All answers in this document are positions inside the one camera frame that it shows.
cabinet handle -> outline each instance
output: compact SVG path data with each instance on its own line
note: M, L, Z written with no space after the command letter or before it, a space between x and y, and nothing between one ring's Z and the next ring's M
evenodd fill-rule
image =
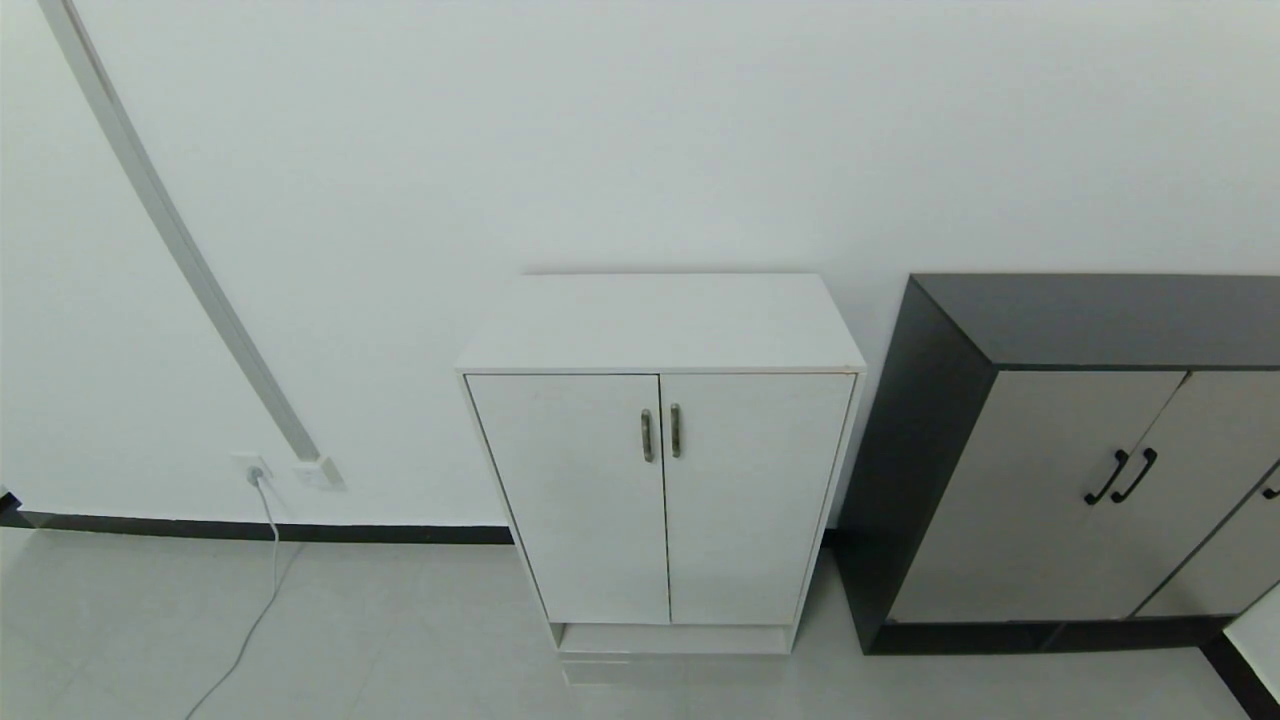
M1138 489L1138 483L1140 483L1142 479L1147 477L1147 473L1149 473L1151 469L1156 465L1156 457L1160 457L1156 454L1155 448L1151 447L1143 450L1142 456L1147 459L1147 464L1142 466L1142 471L1138 473L1138 477L1133 480L1133 484L1129 486L1129 489L1124 492L1111 493L1111 502L1124 502L1129 500L1129 496L1133 495L1133 491Z
M671 404L671 456L680 457L680 405Z
M653 462L653 420L649 411L640 413L640 447L644 450L644 461Z
M1116 482L1116 478L1119 478L1120 473L1124 471L1124 466L1129 464L1129 454L1123 450L1117 450L1116 462L1117 462L1116 469L1114 473L1111 473L1111 477L1107 478L1107 484L1102 486L1102 489L1098 491L1098 495L1093 495L1092 492L1085 495L1084 502L1088 502L1089 505L1097 505L1098 501L1101 501L1103 497L1107 496L1107 491L1111 489L1111 484Z

wall socket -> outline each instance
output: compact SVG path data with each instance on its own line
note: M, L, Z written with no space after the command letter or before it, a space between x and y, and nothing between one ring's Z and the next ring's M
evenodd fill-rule
M293 474L298 477L308 488L326 492L346 492L347 483L338 474L338 466L328 455L321 455L316 460L303 460L293 465Z
M236 464L236 469L239 470L238 479L242 483L248 482L248 471L253 468L262 469L262 479L271 479L271 469L266 466L266 460L256 452L232 452L232 462Z

cabinet base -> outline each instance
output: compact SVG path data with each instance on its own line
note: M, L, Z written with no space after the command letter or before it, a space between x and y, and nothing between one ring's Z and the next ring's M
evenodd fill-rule
M867 655L1002 655L1199 647L1234 616L1071 623L888 623Z
M787 655L788 625L552 625L566 655Z

gray floor tile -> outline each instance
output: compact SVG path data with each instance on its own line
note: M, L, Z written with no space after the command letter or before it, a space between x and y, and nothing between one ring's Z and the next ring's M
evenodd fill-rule
M269 543L6 539L6 720L182 717L270 593ZM591 661L557 656L513 547L285 544L291 560L197 717L1244 719L1194 650L864 657L827 557L790 657Z
M0 637L0 717L40 717L76 669L15 632Z
M77 676L40 720L137 720L150 717L114 692L88 678Z

power cord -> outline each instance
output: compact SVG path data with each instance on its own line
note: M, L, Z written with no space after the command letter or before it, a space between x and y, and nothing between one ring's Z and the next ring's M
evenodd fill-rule
M276 579L275 577L276 575L275 557L280 550L280 530L275 527L275 520L271 519L271 507L266 503L266 495L262 492L262 484L261 484L262 477L264 475L261 468L250 468L246 479L248 480L248 484L253 486L253 489L257 491L257 497L262 500L262 510L266 512L266 523L271 525L271 534L275 536L275 539L271 542L271 598L266 601L266 606L262 607L262 611L257 614L257 620L253 620L253 624L250 626L248 633L244 635L244 642L241 643L241 651L236 653L236 662L232 662L232 666L227 669L227 673L223 673L223 676L219 678L216 683L214 683L214 687L209 688L209 692L206 692L196 702L196 705L191 708L191 711L187 712L184 720L191 720L191 717L196 714L196 711L200 710L200 706L204 705L206 700L209 700L209 696L214 694L214 691L221 687L221 684L227 682L227 678L230 678L232 673L236 671L236 667L239 666L239 661L244 657L244 648L248 647L248 641L250 638L253 637L253 630L257 629L259 623L261 623L262 618L266 616L266 611L271 609L271 605L275 602L275 596L280 594L280 585L284 583L284 578Z

